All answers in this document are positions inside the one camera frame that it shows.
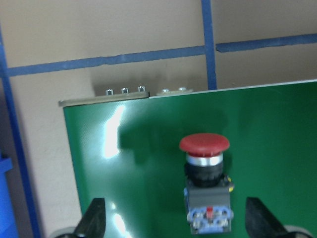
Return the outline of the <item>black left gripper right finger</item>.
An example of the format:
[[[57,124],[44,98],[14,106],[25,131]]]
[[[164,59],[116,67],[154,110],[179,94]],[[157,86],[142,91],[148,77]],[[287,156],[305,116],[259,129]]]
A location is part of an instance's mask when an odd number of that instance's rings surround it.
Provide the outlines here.
[[[247,197],[245,228],[250,238],[290,238],[291,234],[259,198]]]

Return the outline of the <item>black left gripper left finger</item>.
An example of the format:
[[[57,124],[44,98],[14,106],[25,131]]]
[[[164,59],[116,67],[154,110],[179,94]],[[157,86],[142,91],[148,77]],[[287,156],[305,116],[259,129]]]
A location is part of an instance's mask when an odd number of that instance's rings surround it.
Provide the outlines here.
[[[104,198],[94,198],[74,230],[77,238],[103,238],[106,232]]]

